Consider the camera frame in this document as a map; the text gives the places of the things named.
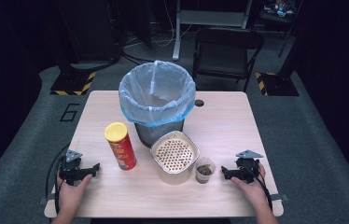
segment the light blue plastic bag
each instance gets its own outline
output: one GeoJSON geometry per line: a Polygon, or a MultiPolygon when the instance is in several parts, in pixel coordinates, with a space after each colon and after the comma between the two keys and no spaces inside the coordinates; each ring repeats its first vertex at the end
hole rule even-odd
{"type": "Polygon", "coordinates": [[[119,83],[119,102],[128,121],[147,127],[183,120],[195,102],[195,82],[186,69],[162,61],[144,63],[119,83]]]}

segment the red chip can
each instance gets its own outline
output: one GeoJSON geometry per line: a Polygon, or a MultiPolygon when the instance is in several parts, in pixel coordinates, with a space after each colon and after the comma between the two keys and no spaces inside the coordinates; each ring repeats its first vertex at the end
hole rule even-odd
{"type": "Polygon", "coordinates": [[[122,170],[131,170],[136,165],[136,158],[128,135],[128,129],[121,122],[114,122],[105,128],[105,139],[113,150],[122,170]]]}

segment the yellow lid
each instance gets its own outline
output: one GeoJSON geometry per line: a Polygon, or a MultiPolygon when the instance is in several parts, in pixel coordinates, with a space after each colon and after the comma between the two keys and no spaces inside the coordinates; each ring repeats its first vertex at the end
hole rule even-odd
{"type": "Polygon", "coordinates": [[[105,128],[105,138],[110,142],[119,142],[128,133],[126,125],[121,122],[114,122],[105,128]]]}

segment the perforated container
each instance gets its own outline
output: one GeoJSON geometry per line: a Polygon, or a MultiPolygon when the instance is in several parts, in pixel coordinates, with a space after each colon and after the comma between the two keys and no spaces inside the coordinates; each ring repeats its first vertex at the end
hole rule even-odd
{"type": "Polygon", "coordinates": [[[174,131],[158,139],[150,149],[160,179],[171,185],[186,182],[200,151],[185,134],[174,131]]]}

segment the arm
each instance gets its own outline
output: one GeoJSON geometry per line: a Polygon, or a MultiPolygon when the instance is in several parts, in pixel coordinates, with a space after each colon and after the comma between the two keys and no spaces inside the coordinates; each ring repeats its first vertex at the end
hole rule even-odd
{"type": "MultiPolygon", "coordinates": [[[[57,183],[63,182],[59,177],[57,178],[57,183]]],[[[86,175],[77,187],[73,187],[66,183],[62,183],[59,196],[60,211],[58,213],[58,216],[56,216],[53,220],[53,224],[72,223],[76,215],[77,209],[82,202],[82,198],[84,197],[85,189],[90,183],[91,179],[92,175],[86,175]]]]}
{"type": "MultiPolygon", "coordinates": [[[[260,176],[258,177],[261,181],[265,176],[265,169],[258,164],[260,176]]],[[[231,181],[241,189],[245,198],[251,203],[254,210],[256,211],[256,218],[258,224],[277,224],[276,217],[273,215],[270,206],[268,205],[267,198],[265,196],[264,189],[259,184],[258,181],[253,181],[253,183],[246,184],[244,181],[233,177],[231,181]]]]}

